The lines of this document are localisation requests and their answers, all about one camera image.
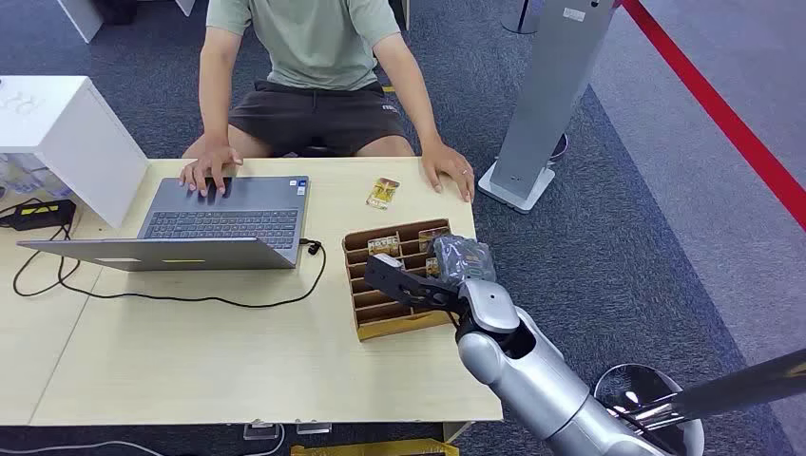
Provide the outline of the person's right hand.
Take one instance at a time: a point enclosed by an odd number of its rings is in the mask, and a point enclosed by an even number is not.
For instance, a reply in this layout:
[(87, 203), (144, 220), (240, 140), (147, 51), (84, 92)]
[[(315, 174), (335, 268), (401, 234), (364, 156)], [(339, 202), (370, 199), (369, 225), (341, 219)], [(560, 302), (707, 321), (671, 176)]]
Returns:
[(182, 155), (188, 159), (179, 175), (180, 185), (187, 190), (198, 192), (202, 196), (210, 193), (207, 179), (213, 182), (214, 189), (223, 195), (226, 190), (224, 169), (231, 165), (242, 165), (243, 158), (235, 148), (229, 145), (203, 145), (194, 142)]

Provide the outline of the person's left hand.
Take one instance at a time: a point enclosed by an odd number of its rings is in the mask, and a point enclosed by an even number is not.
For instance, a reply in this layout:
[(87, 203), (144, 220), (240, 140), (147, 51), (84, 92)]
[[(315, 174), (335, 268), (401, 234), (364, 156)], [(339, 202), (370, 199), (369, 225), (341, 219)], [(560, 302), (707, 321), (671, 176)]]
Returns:
[(440, 139), (421, 143), (421, 163), (432, 189), (441, 193), (441, 176), (451, 178), (464, 202), (472, 203), (475, 196), (474, 172), (466, 158)]

